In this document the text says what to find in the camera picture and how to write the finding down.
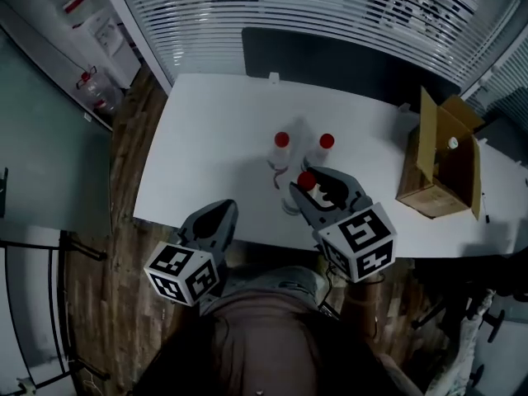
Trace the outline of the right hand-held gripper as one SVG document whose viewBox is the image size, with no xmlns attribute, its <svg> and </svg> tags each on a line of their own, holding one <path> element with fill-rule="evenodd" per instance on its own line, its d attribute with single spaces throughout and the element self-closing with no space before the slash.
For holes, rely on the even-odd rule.
<svg viewBox="0 0 528 396">
<path fill-rule="evenodd" d="M 318 185 L 316 198 L 294 182 L 290 194 L 326 259 L 352 282 L 391 265 L 397 233 L 382 205 L 353 176 L 330 167 L 308 172 Z"/>
</svg>

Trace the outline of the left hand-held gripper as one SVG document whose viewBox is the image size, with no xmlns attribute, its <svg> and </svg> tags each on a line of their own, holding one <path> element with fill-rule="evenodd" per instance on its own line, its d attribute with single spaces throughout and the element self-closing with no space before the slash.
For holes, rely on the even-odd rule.
<svg viewBox="0 0 528 396">
<path fill-rule="evenodd" d="M 220 225 L 225 220 L 226 228 Z M 185 306 L 219 297 L 226 281 L 224 252 L 238 222 L 235 201 L 219 200 L 191 214 L 169 240 L 160 242 L 144 265 L 156 293 Z"/>
</svg>

